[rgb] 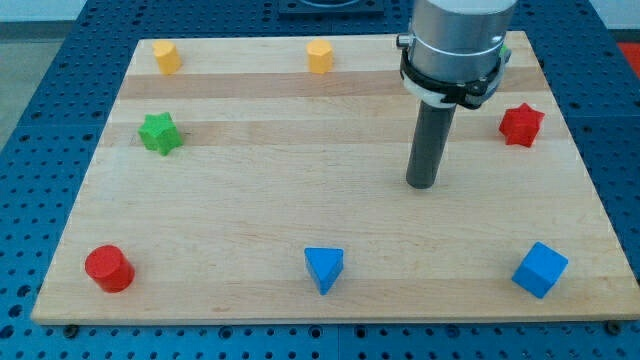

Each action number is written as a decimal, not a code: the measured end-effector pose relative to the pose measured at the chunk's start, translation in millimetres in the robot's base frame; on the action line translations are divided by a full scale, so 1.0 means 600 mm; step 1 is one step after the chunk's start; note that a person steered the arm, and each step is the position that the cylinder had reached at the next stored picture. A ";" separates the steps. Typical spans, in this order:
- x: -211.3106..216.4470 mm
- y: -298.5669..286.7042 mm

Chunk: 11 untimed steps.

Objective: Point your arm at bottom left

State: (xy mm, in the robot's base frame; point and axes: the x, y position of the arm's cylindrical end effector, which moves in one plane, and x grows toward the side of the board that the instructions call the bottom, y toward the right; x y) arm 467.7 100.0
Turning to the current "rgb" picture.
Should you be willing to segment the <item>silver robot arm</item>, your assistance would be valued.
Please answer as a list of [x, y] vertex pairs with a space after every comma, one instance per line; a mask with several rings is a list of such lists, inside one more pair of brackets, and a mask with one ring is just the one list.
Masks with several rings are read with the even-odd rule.
[[416, 0], [408, 32], [396, 37], [404, 87], [433, 108], [479, 108], [504, 76], [516, 7], [516, 0]]

